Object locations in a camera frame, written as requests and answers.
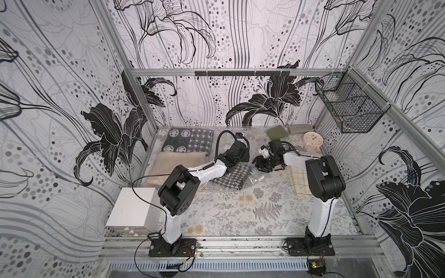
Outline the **clear plastic vacuum bag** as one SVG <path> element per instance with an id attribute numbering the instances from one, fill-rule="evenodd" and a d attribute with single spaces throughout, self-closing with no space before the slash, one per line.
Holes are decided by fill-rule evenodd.
<path id="1" fill-rule="evenodd" d="M 220 140 L 224 134 L 229 134 L 234 142 L 223 153 L 219 153 Z M 276 139 L 258 149 L 259 155 L 250 160 L 250 142 L 243 133 L 222 131 L 218 137 L 213 161 L 189 169 L 199 186 L 211 184 L 211 187 L 220 190 L 240 191 L 248 183 L 254 183 L 258 172 L 270 173 L 284 170 L 286 167 L 285 154 L 300 157 L 301 154 L 289 142 Z"/>

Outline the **green scarf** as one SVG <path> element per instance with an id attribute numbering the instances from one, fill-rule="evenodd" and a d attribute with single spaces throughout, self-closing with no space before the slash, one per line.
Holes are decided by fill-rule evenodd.
<path id="1" fill-rule="evenodd" d="M 268 136 L 268 138 L 271 141 L 273 141 L 273 140 L 286 139 L 287 137 L 289 137 L 290 134 L 286 128 L 279 125 L 279 126 L 275 126 L 273 128 L 268 129 L 266 131 L 266 135 Z"/>

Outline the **black white houndstooth scarf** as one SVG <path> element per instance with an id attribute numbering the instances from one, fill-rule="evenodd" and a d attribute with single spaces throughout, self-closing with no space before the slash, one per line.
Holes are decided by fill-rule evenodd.
<path id="1" fill-rule="evenodd" d="M 240 163 L 223 177 L 213 179 L 209 185 L 216 190 L 240 191 L 244 189 L 246 183 L 250 180 L 250 175 L 250 164 Z"/>

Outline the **cream checked scarf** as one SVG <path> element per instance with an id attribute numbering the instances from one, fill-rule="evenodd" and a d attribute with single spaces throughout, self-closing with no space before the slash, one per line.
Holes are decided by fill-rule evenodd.
<path id="1" fill-rule="evenodd" d="M 296 195 L 312 196 L 308 184 L 308 176 L 306 170 L 288 166 L 287 173 L 290 181 L 290 186 Z"/>

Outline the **black patterned cloth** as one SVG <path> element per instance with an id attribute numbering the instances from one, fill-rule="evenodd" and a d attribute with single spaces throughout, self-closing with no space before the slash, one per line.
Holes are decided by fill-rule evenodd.
<path id="1" fill-rule="evenodd" d="M 163 144 L 163 152 L 200 152 L 209 156 L 214 131 L 209 129 L 172 127 Z"/>

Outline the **beige fluffy cloth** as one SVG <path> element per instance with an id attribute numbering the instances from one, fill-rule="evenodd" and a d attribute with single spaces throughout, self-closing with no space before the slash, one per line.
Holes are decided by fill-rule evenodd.
<path id="1" fill-rule="evenodd" d="M 206 160 L 204 152 L 161 152 L 156 157 L 149 177 L 143 180 L 143 185 L 160 188 L 176 166 L 181 164 L 186 168 L 197 167 L 205 164 Z"/>

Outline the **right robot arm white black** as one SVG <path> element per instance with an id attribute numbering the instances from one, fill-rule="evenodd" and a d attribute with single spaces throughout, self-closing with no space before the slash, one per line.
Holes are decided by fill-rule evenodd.
<path id="1" fill-rule="evenodd" d="M 307 242 L 316 244 L 330 239 L 333 210 L 346 183 L 331 155 L 319 158 L 302 155 L 289 142 L 273 140 L 260 147 L 252 164 L 258 171 L 270 173 L 287 167 L 305 170 L 310 193 L 315 197 L 311 220 L 305 232 Z"/>

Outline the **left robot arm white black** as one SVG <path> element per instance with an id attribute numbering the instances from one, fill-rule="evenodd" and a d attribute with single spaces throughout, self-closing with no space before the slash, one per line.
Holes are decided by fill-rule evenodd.
<path id="1" fill-rule="evenodd" d="M 242 136 L 213 162 L 192 168 L 180 164 L 173 169 L 158 192 L 160 204 L 166 213 L 164 228 L 161 230 L 161 239 L 166 244 L 174 245 L 182 237 L 182 214 L 190 207 L 198 188 L 215 178 L 224 177 L 237 164 L 248 162 L 249 151 L 250 143 Z"/>

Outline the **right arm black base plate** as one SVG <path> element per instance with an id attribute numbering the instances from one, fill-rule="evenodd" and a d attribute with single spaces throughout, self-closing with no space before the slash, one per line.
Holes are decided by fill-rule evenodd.
<path id="1" fill-rule="evenodd" d="M 288 237 L 285 239 L 283 248 L 292 257 L 334 256 L 336 254 L 330 236 L 321 237 L 320 239 Z"/>

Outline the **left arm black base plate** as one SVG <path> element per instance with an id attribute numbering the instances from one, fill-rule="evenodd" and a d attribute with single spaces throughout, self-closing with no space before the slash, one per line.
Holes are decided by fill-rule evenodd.
<path id="1" fill-rule="evenodd" d="M 194 238 L 180 237 L 174 243 L 170 244 L 161 237 L 160 239 L 152 240 L 149 256 L 154 258 L 193 257 L 197 244 L 198 241 Z"/>

